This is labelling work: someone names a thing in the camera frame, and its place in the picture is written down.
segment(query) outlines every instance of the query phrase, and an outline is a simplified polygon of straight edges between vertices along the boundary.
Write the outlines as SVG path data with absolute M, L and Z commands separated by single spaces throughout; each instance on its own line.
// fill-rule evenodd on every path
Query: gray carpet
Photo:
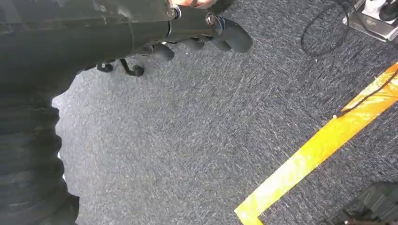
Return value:
M 237 0 L 224 14 L 252 35 L 248 54 L 178 45 L 168 63 L 130 58 L 146 66 L 142 78 L 126 76 L 119 64 L 110 74 L 81 73 L 54 101 L 66 180 L 81 197 L 78 224 L 239 225 L 233 210 L 398 60 L 390 46 L 357 31 L 331 54 L 304 55 L 303 28 L 329 3 Z M 328 46 L 322 40 L 329 41 L 333 29 L 322 28 L 319 22 L 310 29 L 310 48 Z M 397 182 L 397 109 L 383 113 L 260 219 L 313 225 L 373 182 Z

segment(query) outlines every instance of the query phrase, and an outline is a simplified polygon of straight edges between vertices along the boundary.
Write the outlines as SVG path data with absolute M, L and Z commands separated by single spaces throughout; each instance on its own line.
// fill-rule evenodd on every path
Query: chair caster wheel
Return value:
M 145 69 L 141 66 L 135 65 L 133 66 L 133 72 L 135 74 L 135 76 L 142 76 L 144 75 Z
M 110 63 L 106 63 L 104 67 L 102 67 L 101 64 L 98 64 L 97 70 L 104 72 L 104 73 L 109 73 L 113 70 L 113 66 Z

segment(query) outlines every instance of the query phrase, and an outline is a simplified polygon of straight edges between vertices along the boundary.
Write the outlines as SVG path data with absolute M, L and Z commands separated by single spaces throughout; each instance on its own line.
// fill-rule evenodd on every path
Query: black cable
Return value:
M 360 25 L 362 26 L 362 28 L 369 34 L 387 42 L 388 44 L 392 45 L 393 47 L 398 49 L 398 45 L 396 45 L 395 43 L 391 42 L 390 40 L 388 40 L 387 38 L 384 38 L 383 36 L 369 30 L 366 25 L 363 23 L 363 21 L 361 20 L 361 18 L 358 15 L 357 9 L 355 8 L 354 4 L 349 1 L 349 0 L 333 0 L 335 2 L 335 4 L 330 5 L 326 8 L 324 8 L 317 16 L 315 16 L 308 24 L 307 26 L 304 28 L 304 32 L 301 35 L 301 39 L 300 39 L 300 43 L 301 43 L 301 49 L 304 51 L 305 54 L 309 55 L 309 56 L 323 56 L 325 54 L 331 53 L 332 51 L 334 51 L 335 49 L 337 49 L 339 46 L 341 46 L 344 41 L 345 38 L 347 37 L 348 34 L 348 30 L 350 29 L 350 18 L 349 18 L 349 14 L 348 11 L 344 8 L 343 2 L 347 3 L 351 8 L 352 8 L 352 14 L 355 15 L 356 19 L 360 22 Z M 306 33 L 306 31 L 308 30 L 308 28 L 326 11 L 330 10 L 331 8 L 333 8 L 334 6 L 340 6 L 344 12 L 344 15 L 347 19 L 347 28 L 345 29 L 343 36 L 341 37 L 341 39 L 336 43 L 336 45 L 332 48 L 330 48 L 329 50 L 326 50 L 324 52 L 320 52 L 320 53 L 314 53 L 314 52 L 309 52 L 305 49 L 304 47 L 304 35 Z M 365 96 L 361 101 L 359 101 L 356 105 L 354 105 L 352 108 L 340 111 L 338 113 L 335 113 L 333 115 L 333 118 L 339 118 L 342 117 L 344 115 L 346 115 L 348 112 L 352 111 L 353 109 L 357 108 L 360 104 L 362 104 L 364 101 L 366 101 L 368 98 L 370 98 L 371 96 L 373 96 L 374 94 L 376 94 L 377 92 L 379 92 L 381 89 L 383 89 L 385 86 L 387 86 L 396 76 L 398 75 L 398 69 L 395 71 L 394 75 L 392 75 L 380 88 L 376 89 L 375 91 L 373 91 L 372 93 L 370 93 L 369 95 Z

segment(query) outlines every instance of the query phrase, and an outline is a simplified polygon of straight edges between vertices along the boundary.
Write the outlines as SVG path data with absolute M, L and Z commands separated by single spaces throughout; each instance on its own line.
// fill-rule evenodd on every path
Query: silver rivet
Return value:
M 206 16 L 206 23 L 209 25 L 209 26 L 214 26 L 215 25 L 215 22 L 216 22 L 216 17 L 213 15 L 213 14 L 208 14 L 207 16 Z
M 176 18 L 177 17 L 177 12 L 176 12 L 176 10 L 175 9 L 170 9 L 168 12 L 167 12 L 167 15 L 170 17 L 170 18 Z

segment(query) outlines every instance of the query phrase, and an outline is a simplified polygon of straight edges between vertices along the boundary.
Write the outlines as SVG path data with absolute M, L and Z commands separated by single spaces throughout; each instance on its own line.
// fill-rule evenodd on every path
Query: yellow tape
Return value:
M 367 86 L 344 109 L 380 88 L 397 70 L 398 62 Z M 258 216 L 312 170 L 398 100 L 398 77 L 345 116 L 332 119 L 264 181 L 235 210 L 244 225 L 262 225 Z

